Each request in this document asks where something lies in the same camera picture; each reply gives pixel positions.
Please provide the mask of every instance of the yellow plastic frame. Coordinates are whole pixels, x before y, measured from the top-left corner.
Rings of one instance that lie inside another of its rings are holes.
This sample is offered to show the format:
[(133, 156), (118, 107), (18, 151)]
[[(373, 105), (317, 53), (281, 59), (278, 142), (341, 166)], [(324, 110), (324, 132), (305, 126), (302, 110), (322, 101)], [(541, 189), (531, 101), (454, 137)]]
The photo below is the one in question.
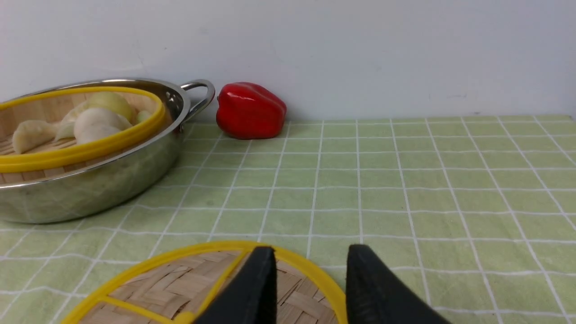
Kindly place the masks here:
[[(78, 323), (99, 302), (114, 304), (118, 307), (130, 310), (136, 314), (149, 317), (162, 324), (190, 324), (198, 314), (201, 314), (208, 307), (210, 302), (215, 298), (218, 289), (221, 287), (226, 277), (234, 270), (242, 258), (257, 246), (270, 245), (251, 241), (209, 242), (180, 248), (178, 250), (158, 255), (152, 259), (146, 260), (127, 269), (94, 291), (86, 299), (80, 302), (80, 304), (77, 305), (67, 317), (65, 317), (65, 319), (62, 321), (62, 324)], [(319, 290), (322, 291), (324, 296), (330, 302), (330, 305), (332, 305), (338, 323), (347, 324), (348, 320), (346, 317), (346, 298), (344, 296), (344, 292), (342, 289), (340, 289), (336, 282), (334, 282), (334, 280), (330, 278), (326, 272), (322, 271), (322, 269), (320, 269), (318, 266), (313, 264), (311, 261), (301, 257), (300, 255), (281, 247), (272, 246), (272, 248), (275, 250), (274, 254), (277, 260), (282, 260), (300, 270), (304, 275), (312, 280), (314, 284), (318, 286)], [(202, 305), (200, 305), (198, 314), (183, 312), (180, 313), (174, 320), (171, 320), (169, 318), (153, 313), (145, 308), (140, 308), (124, 301), (108, 297), (111, 292), (113, 292), (116, 288), (118, 288), (121, 284), (128, 281), (129, 279), (134, 278), (146, 271), (152, 270), (167, 262), (171, 262), (190, 255), (226, 250), (240, 250), (241, 254), (222, 273), (220, 278), (218, 278), (212, 290), (203, 301)]]
[(126, 92), (146, 96), (154, 100), (156, 103), (156, 111), (150, 116), (150, 118), (147, 118), (142, 123), (94, 142), (74, 145), (68, 148), (48, 152), (0, 156), (0, 173), (27, 172), (59, 168), (63, 167), (64, 165), (96, 159), (98, 157), (106, 156), (110, 153), (136, 144), (139, 141), (144, 140), (148, 136), (152, 135), (162, 126), (166, 114), (166, 108), (162, 104), (162, 100), (160, 100), (158, 96), (151, 92), (123, 86), (95, 86), (88, 88), (50, 91), (47, 93), (41, 93), (39, 95), (23, 97), (5, 103), (0, 103), (0, 111), (20, 104), (25, 104), (31, 101), (50, 97), (101, 91)]

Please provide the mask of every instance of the bamboo steamer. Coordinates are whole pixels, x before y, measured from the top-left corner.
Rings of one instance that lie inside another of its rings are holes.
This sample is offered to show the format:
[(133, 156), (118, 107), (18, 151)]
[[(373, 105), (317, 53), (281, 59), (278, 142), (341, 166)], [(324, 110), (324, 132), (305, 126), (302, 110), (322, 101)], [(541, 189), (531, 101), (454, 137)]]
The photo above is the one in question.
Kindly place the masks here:
[[(58, 125), (74, 107), (97, 92), (110, 91), (124, 97), (137, 113), (151, 116), (140, 124), (109, 137), (77, 145), (74, 138), (52, 140), (24, 154), (14, 152), (12, 135), (26, 120), (44, 120)], [(100, 163), (145, 142), (172, 123), (160, 98), (150, 92), (119, 86), (64, 89), (22, 97), (0, 104), (0, 184), (16, 184), (62, 175)]]
[[(247, 241), (181, 248), (118, 275), (89, 295), (64, 324), (190, 324), (240, 271), (256, 246)], [(277, 324), (345, 324), (346, 302), (329, 275), (309, 260), (272, 246)]]

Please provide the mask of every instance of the green checkered tablecloth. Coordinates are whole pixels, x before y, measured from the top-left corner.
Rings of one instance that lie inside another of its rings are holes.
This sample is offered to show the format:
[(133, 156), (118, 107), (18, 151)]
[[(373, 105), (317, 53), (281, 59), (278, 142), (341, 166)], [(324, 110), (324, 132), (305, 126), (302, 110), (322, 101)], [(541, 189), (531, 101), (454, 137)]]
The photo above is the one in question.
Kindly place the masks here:
[(475, 116), (195, 124), (178, 164), (110, 211), (0, 223), (0, 323), (57, 323), (128, 267), (211, 240), (287, 247), (343, 284), (369, 244), (454, 323), (576, 323), (576, 123)]

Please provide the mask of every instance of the pot handle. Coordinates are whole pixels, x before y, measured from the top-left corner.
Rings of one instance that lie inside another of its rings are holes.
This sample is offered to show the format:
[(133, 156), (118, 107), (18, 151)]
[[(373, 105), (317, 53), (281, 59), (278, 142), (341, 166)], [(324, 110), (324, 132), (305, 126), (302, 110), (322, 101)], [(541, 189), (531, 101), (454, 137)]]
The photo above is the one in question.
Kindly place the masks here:
[(195, 104), (194, 107), (190, 108), (188, 114), (184, 118), (183, 123), (188, 122), (196, 114), (203, 111), (206, 107), (208, 107), (208, 105), (212, 102), (212, 100), (214, 100), (214, 96), (216, 95), (216, 89), (214, 89), (214, 85), (212, 84), (212, 82), (208, 80), (203, 79), (193, 80), (186, 84), (181, 85), (180, 87), (185, 91), (188, 91), (190, 89), (198, 88), (200, 86), (206, 88), (206, 97), (204, 97), (204, 99), (202, 99), (202, 101), (200, 101), (199, 103)]

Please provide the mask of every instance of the stainless steel pot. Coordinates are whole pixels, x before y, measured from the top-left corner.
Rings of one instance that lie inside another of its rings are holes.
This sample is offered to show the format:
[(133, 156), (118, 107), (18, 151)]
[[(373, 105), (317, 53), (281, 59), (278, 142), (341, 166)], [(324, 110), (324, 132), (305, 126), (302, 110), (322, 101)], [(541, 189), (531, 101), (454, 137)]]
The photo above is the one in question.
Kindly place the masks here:
[[(60, 89), (87, 86), (129, 86), (156, 94), (174, 122), (162, 133), (128, 152), (69, 174), (43, 180), (0, 185), (0, 220), (51, 223), (95, 214), (143, 192), (158, 181), (180, 153), (184, 123), (204, 110), (215, 89), (206, 80), (182, 86), (153, 79), (93, 80), (45, 89), (32, 96)], [(206, 97), (192, 106), (187, 90), (207, 88)]]

